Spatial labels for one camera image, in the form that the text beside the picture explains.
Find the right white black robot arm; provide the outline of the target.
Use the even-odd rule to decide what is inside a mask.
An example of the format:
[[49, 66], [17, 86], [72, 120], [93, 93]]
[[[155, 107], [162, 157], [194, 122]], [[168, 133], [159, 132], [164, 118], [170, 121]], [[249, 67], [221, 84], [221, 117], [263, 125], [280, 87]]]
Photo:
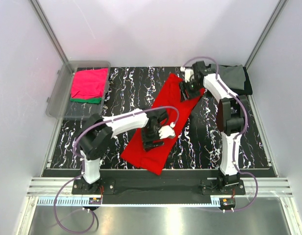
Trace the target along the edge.
[[183, 66], [180, 71], [184, 73], [184, 80], [179, 83], [181, 101], [199, 97], [204, 88], [218, 103], [216, 123], [222, 136], [222, 158], [218, 177], [210, 190], [232, 194], [240, 181], [239, 147], [248, 125], [244, 106], [247, 99], [233, 92], [221, 79], [219, 69], [207, 68], [204, 61], [195, 62], [192, 68]]

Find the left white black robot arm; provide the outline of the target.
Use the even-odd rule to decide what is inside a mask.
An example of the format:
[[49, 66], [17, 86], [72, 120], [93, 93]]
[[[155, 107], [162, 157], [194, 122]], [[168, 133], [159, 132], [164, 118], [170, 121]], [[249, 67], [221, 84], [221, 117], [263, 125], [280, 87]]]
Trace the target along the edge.
[[165, 109], [135, 109], [114, 117], [89, 117], [78, 133], [74, 153], [80, 151], [82, 171], [80, 179], [74, 180], [73, 194], [95, 194], [103, 189], [100, 161], [105, 155], [110, 140], [124, 132], [140, 129], [143, 150], [150, 151], [164, 145], [164, 140], [175, 137], [175, 124], [167, 124]]

